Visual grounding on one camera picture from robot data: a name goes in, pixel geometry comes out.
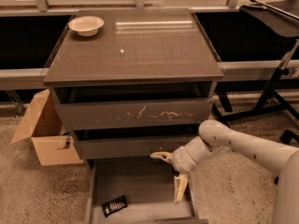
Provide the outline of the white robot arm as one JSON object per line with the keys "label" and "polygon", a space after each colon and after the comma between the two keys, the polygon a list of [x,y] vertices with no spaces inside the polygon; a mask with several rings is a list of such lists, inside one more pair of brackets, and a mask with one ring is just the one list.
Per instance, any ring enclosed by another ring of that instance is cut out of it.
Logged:
{"label": "white robot arm", "polygon": [[214,120],[203,121],[198,134],[172,152],[153,152],[178,172],[174,177],[174,202],[182,200],[189,173],[201,161],[230,148],[278,177],[278,194],[272,224],[299,224],[299,148],[240,133]]}

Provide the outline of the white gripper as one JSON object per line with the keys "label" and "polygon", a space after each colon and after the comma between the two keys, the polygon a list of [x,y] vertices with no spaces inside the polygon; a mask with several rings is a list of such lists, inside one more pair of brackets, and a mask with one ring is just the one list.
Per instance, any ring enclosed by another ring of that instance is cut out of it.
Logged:
{"label": "white gripper", "polygon": [[172,154],[161,151],[149,155],[152,159],[159,159],[172,164],[174,169],[182,174],[174,177],[174,202],[179,203],[187,188],[189,178],[186,175],[198,164],[200,148],[197,145],[186,145],[177,148]]}

